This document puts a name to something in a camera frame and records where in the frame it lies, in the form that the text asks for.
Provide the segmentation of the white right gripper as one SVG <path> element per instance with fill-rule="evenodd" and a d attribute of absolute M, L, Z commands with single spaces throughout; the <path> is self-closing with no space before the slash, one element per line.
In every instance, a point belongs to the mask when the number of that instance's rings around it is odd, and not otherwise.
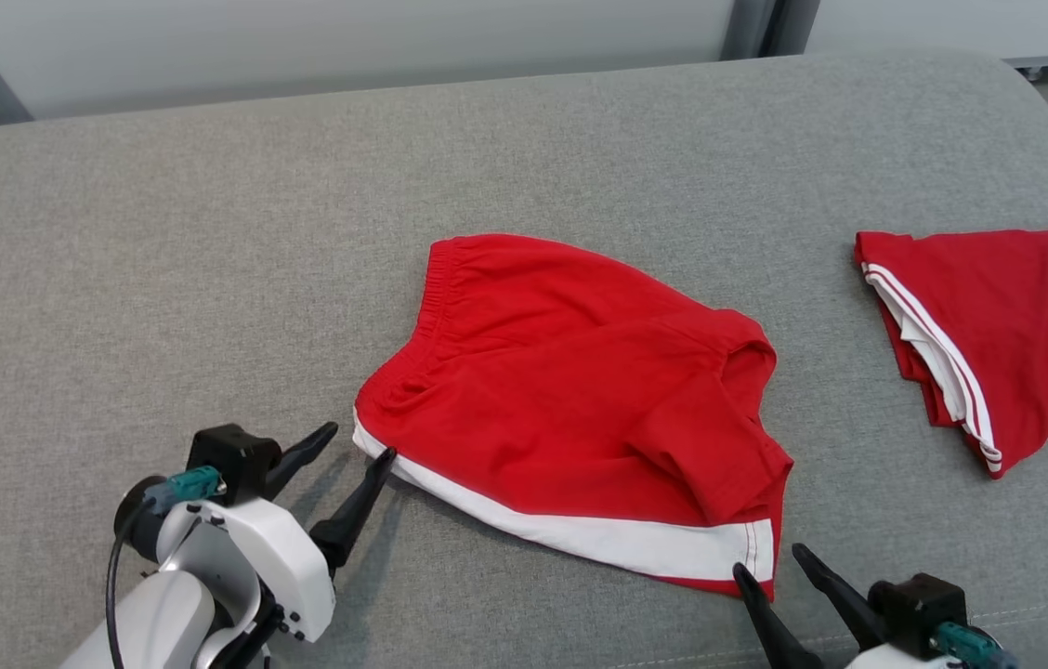
<path fill-rule="evenodd" d="M 810 584 L 829 599 L 835 612 L 854 636 L 860 652 L 845 666 L 847 669 L 941 669 L 965 668 L 957 657 L 939 651 L 931 657 L 911 655 L 897 645 L 886 643 L 885 622 L 866 597 L 851 587 L 837 571 L 826 566 L 805 544 L 793 544 L 796 566 Z M 743 563 L 733 564 L 733 582 L 754 624 L 770 668 L 824 668 L 822 659 L 807 650 L 776 616 L 765 590 Z"/>

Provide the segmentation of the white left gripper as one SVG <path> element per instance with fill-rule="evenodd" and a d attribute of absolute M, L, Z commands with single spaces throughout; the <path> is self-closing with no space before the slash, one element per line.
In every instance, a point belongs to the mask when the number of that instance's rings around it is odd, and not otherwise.
<path fill-rule="evenodd" d="M 337 435 L 328 422 L 282 453 L 265 479 L 277 498 Z M 285 508 L 226 505 L 202 476 L 150 476 L 127 492 L 113 530 L 155 563 L 132 592 L 113 598 L 116 642 L 266 642 L 278 632 L 315 642 L 334 616 L 333 576 L 345 567 L 398 458 L 384 449 L 329 519 L 303 528 Z"/>

